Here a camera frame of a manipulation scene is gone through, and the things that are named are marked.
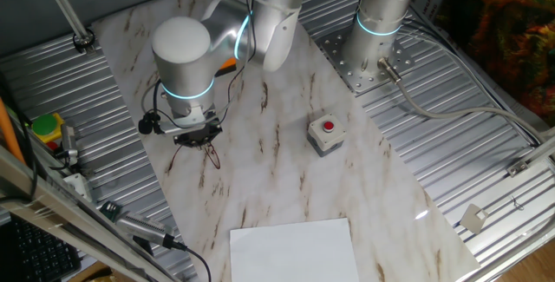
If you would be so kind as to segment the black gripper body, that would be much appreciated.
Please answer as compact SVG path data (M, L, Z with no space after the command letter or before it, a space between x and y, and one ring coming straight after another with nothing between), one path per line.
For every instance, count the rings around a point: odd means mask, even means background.
M215 119L207 123L200 130L176 136L173 139L173 143L185 147L202 147L211 143L221 132L220 120Z

